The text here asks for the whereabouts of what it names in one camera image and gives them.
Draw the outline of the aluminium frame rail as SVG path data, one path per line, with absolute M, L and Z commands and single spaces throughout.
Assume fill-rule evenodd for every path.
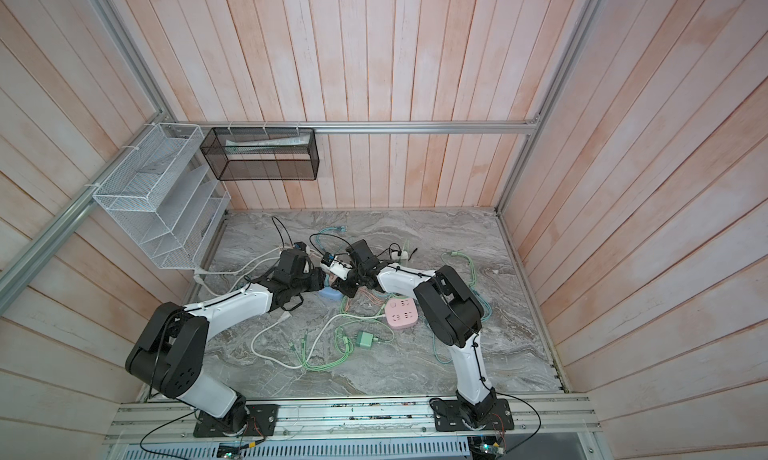
M 533 120 L 441 121 L 226 121 L 196 122 L 208 128 L 309 128 L 317 134 L 532 134 Z

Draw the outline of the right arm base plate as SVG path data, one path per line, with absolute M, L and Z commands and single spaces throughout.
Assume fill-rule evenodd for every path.
M 431 398 L 428 402 L 433 412 L 434 425 L 438 432 L 458 432 L 477 430 L 513 430 L 509 403 L 505 399 L 496 399 L 492 404 L 486 402 L 479 406 L 470 406 L 462 400 Z

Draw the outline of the black mesh basket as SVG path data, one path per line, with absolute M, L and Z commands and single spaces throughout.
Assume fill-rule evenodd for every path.
M 302 127 L 214 127 L 201 152 L 223 181 L 307 181 L 318 176 L 315 132 Z

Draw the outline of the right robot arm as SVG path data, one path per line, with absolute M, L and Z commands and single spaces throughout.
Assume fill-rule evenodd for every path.
M 361 287 L 415 299 L 434 336 L 448 346 L 457 377 L 458 412 L 477 427 L 497 400 L 481 352 L 483 307 L 451 266 L 419 270 L 385 261 L 364 240 L 346 247 L 350 260 L 324 253 L 321 267 L 334 275 L 333 287 L 355 295 Z

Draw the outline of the blue power strip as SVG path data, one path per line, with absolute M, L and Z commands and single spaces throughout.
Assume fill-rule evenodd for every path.
M 332 301 L 341 301 L 344 297 L 344 294 L 342 292 L 330 286 L 326 286 L 323 289 L 321 289 L 318 292 L 318 295 L 322 298 L 329 299 Z

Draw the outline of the green charger plug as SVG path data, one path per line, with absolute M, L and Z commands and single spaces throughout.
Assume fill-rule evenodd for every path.
M 356 335 L 356 344 L 360 348 L 371 349 L 380 339 L 371 332 L 359 331 Z

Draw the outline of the white power strip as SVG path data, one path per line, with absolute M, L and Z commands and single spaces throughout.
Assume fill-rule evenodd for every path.
M 405 264 L 411 257 L 411 252 L 407 249 L 392 249 L 389 252 L 392 261 Z

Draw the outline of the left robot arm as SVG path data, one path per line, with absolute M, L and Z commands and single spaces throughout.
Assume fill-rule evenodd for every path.
M 125 369 L 167 398 L 181 401 L 233 431 L 246 416 L 242 394 L 206 373 L 209 340 L 234 325 L 276 310 L 306 292 L 324 288 L 326 273 L 299 248 L 280 253 L 268 270 L 239 289 L 209 301 L 180 306 L 166 302 L 154 311 L 125 361 Z

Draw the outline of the pink power strip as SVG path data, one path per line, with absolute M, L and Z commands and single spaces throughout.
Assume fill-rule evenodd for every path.
M 391 298 L 385 304 L 385 320 L 393 330 L 403 330 L 417 324 L 419 315 L 413 298 Z

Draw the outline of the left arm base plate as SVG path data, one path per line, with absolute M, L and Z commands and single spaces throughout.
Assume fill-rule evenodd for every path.
M 193 437 L 269 437 L 274 434 L 278 412 L 277 404 L 245 403 L 235 403 L 232 410 L 222 418 L 201 412 Z

